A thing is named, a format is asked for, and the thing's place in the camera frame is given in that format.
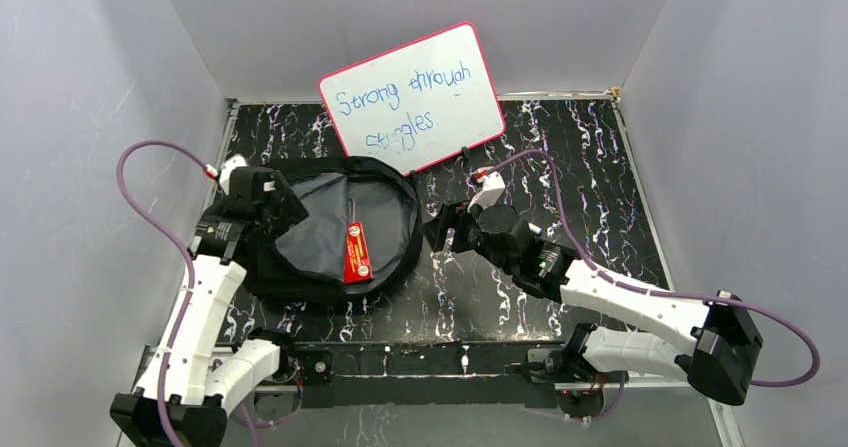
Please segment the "black student backpack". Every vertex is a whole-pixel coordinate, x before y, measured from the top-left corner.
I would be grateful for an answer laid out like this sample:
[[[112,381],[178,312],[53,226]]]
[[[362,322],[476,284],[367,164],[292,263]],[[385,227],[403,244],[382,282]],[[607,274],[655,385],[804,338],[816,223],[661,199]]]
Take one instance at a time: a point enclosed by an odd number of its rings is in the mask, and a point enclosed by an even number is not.
[[[269,162],[308,210],[281,236],[255,240],[244,288],[267,302],[339,304],[403,284],[418,264],[423,235],[414,182],[372,157],[283,158]],[[343,282],[348,225],[363,225],[373,278]]]

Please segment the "red Treehouse book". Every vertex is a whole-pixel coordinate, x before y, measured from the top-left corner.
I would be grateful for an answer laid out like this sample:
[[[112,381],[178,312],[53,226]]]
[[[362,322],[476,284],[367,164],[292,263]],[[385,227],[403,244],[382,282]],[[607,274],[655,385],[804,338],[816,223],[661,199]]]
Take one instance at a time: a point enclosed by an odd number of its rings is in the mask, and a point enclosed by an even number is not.
[[[373,278],[373,270],[364,228],[360,222],[351,222],[348,225],[345,247],[344,284],[370,281]]]

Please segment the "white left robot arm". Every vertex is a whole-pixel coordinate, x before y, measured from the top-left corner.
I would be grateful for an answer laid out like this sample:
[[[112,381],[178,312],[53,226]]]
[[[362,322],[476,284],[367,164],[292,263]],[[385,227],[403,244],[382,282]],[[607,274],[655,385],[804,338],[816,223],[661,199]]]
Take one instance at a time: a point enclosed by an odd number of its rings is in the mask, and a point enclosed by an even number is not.
[[[214,353],[248,274],[236,260],[239,248],[276,212],[286,227],[306,212],[279,172],[251,166],[241,155],[202,168],[223,190],[222,213],[202,217],[190,244],[154,225],[178,247],[186,269],[149,363],[131,392],[117,394],[110,406],[110,417],[134,446],[219,446],[230,416],[257,386],[286,383],[300,370],[289,337],[279,331],[252,331],[219,365]]]

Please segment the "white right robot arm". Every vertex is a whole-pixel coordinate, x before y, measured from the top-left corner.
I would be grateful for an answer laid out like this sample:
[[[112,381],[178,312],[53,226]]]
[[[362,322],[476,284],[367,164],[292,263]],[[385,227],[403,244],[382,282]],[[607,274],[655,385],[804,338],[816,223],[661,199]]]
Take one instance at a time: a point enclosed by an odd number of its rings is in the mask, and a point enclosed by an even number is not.
[[[627,371],[685,381],[704,396],[742,405],[763,340],[741,299],[720,291],[706,300],[681,299],[652,285],[588,266],[572,247],[543,237],[514,207],[498,203],[497,172],[476,173],[480,191],[444,204],[421,229],[430,248],[473,251],[527,294],[590,309],[630,325],[628,331],[577,327],[551,377],[577,381]]]

